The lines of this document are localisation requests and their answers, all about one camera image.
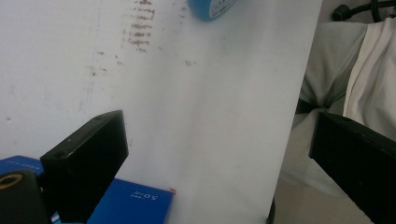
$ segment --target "blue object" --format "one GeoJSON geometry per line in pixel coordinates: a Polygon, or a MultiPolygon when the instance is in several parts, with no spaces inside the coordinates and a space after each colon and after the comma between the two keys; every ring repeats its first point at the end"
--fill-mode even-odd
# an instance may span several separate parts
{"type": "Polygon", "coordinates": [[[188,0],[195,16],[203,21],[212,21],[230,8],[236,0],[188,0]]]}
{"type": "MultiPolygon", "coordinates": [[[[0,174],[21,169],[33,170],[37,175],[42,172],[39,160],[23,156],[0,160],[0,174]]],[[[164,224],[172,199],[171,191],[114,179],[87,224],[164,224]]],[[[52,221],[63,224],[56,217],[52,221]]]]}

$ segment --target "white surface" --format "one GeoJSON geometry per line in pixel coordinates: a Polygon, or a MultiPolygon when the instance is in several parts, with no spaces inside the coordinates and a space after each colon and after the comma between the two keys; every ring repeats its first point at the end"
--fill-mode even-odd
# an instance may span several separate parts
{"type": "Polygon", "coordinates": [[[170,223],[263,223],[320,3],[243,0],[201,22],[176,0],[3,1],[2,152],[38,158],[123,109],[118,177],[176,189],[170,223]]]}

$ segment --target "hole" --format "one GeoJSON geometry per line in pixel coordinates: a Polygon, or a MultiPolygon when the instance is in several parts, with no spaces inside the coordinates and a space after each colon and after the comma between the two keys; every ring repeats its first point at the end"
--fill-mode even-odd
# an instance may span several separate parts
{"type": "Polygon", "coordinates": [[[6,175],[0,178],[0,189],[8,189],[23,179],[20,174],[6,175]]]}

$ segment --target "stain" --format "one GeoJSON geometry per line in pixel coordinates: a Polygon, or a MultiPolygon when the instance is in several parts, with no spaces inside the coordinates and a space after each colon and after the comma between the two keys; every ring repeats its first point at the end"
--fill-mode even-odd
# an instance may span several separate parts
{"type": "Polygon", "coordinates": [[[184,63],[185,63],[187,66],[192,66],[192,65],[196,65],[196,64],[197,64],[197,62],[190,62],[190,61],[184,61],[184,63]]]}
{"type": "Polygon", "coordinates": [[[134,36],[145,36],[145,33],[134,33],[134,36]]]}
{"type": "Polygon", "coordinates": [[[135,1],[135,3],[139,3],[140,5],[152,5],[151,1],[149,0],[135,1]]]}
{"type": "Polygon", "coordinates": [[[129,43],[135,46],[138,52],[147,52],[149,38],[151,37],[152,21],[154,20],[155,9],[152,0],[136,0],[134,7],[130,7],[125,11],[123,18],[128,28],[122,30],[122,44],[129,43]]]}
{"type": "Polygon", "coordinates": [[[169,191],[171,191],[174,195],[176,195],[177,194],[177,191],[176,191],[176,189],[169,189],[169,191]]]}
{"type": "Polygon", "coordinates": [[[130,40],[129,42],[132,45],[137,45],[138,47],[140,47],[141,45],[149,45],[148,40],[130,40]]]}
{"type": "Polygon", "coordinates": [[[141,52],[141,53],[146,53],[147,52],[145,49],[136,49],[136,51],[141,52]]]}
{"type": "Polygon", "coordinates": [[[138,24],[138,23],[132,24],[131,26],[132,26],[132,28],[135,28],[137,30],[145,30],[145,29],[151,29],[152,28],[151,25],[138,24]]]}

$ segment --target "black cable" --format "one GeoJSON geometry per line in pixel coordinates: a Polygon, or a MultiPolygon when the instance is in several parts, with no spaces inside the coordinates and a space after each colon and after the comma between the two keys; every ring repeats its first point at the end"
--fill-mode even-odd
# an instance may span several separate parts
{"type": "Polygon", "coordinates": [[[372,11],[372,16],[373,16],[374,22],[382,21],[381,17],[379,16],[378,0],[372,0],[371,11],[372,11]]]}
{"type": "MultiPolygon", "coordinates": [[[[396,7],[396,1],[384,1],[384,2],[377,2],[377,8],[379,7],[396,7]]],[[[332,20],[333,21],[345,21],[350,19],[352,16],[361,13],[363,11],[368,11],[371,10],[372,8],[372,3],[359,6],[359,7],[354,7],[350,9],[346,5],[341,5],[338,8],[335,9],[335,11],[332,13],[332,20]]]]}

